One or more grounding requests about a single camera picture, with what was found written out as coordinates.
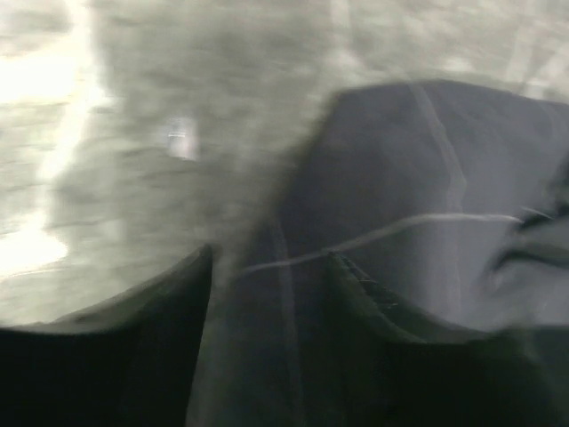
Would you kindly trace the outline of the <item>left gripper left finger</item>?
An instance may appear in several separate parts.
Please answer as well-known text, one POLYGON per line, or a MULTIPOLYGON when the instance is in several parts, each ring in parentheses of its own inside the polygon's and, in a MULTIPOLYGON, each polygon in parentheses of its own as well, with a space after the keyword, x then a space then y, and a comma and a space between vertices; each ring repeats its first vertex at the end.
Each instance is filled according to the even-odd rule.
POLYGON ((203 246, 52 323, 1 330, 4 426, 182 426, 212 290, 203 246))

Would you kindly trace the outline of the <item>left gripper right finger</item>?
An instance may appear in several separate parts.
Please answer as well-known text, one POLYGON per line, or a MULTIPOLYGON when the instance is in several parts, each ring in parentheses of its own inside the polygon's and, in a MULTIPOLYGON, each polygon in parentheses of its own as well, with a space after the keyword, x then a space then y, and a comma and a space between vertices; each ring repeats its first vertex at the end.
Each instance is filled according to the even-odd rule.
POLYGON ((348 425, 567 425, 565 329, 448 323, 339 254, 325 276, 348 425))

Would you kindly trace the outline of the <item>dark grey checked pillowcase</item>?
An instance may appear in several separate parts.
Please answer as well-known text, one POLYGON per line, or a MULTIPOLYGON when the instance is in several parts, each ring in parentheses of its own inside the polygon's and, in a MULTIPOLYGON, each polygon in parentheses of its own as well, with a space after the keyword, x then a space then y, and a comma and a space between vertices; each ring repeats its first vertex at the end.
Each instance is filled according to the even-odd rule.
POLYGON ((429 315, 568 333, 568 107, 451 81, 343 93, 230 285, 191 426, 350 426, 339 254, 429 315))

